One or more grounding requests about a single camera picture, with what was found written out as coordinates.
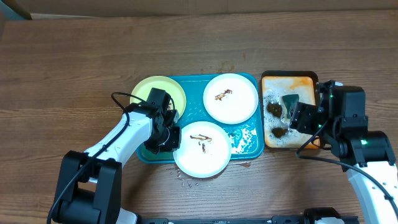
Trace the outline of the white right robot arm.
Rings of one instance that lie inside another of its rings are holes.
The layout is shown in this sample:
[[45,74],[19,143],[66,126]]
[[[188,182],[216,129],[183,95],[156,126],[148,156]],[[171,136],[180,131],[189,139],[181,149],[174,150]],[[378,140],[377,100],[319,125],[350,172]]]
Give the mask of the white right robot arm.
[[[387,135],[368,129],[364,90],[329,80],[317,85],[317,93],[317,104],[297,102],[291,113],[290,128],[310,135],[295,155],[341,166],[366,223],[397,223],[397,159]],[[336,158],[302,154],[316,140]]]

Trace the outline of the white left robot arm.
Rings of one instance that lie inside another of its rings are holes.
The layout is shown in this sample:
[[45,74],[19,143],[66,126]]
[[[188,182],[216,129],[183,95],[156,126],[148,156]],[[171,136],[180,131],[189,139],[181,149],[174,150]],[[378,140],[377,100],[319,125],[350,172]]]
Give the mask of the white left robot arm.
[[67,152],[47,223],[139,223],[137,214],[121,207],[122,169],[140,145],[154,154],[176,150],[177,120],[169,100],[132,103],[100,142]]

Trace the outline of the green yellow sponge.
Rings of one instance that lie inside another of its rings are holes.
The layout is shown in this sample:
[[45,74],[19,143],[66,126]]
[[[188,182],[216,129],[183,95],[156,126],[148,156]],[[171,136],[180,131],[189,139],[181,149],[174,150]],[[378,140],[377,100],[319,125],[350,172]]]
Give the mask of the green yellow sponge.
[[291,116],[294,113],[294,109],[296,107],[296,104],[299,102],[299,95],[298,94],[290,94],[290,95],[284,95],[282,97],[282,101],[286,107],[287,110],[287,119],[290,119]]

